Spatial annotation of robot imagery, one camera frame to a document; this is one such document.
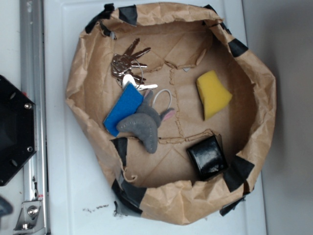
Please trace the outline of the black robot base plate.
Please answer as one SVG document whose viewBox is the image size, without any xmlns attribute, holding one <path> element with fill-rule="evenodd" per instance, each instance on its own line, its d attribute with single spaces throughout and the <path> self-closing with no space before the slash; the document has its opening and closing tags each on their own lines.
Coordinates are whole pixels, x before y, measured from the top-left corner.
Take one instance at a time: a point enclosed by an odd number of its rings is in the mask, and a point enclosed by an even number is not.
<svg viewBox="0 0 313 235">
<path fill-rule="evenodd" d="M 34 155 L 35 104 L 0 77 L 0 185 L 5 186 Z"/>
</svg>

